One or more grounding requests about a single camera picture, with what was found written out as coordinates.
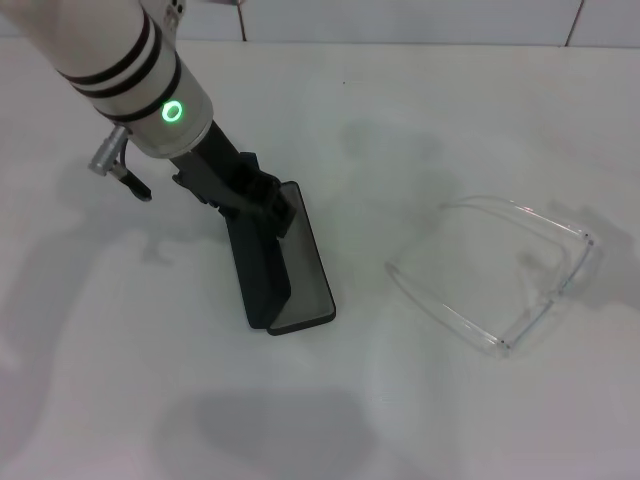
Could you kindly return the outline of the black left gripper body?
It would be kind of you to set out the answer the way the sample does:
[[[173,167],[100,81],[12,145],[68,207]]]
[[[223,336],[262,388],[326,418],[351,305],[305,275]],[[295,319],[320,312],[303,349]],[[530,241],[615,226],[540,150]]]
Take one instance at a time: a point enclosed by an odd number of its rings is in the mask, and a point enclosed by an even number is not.
[[[257,209],[249,190],[258,178],[258,167],[236,149],[215,121],[196,146],[170,161],[178,169],[178,183],[202,203],[236,211]]]

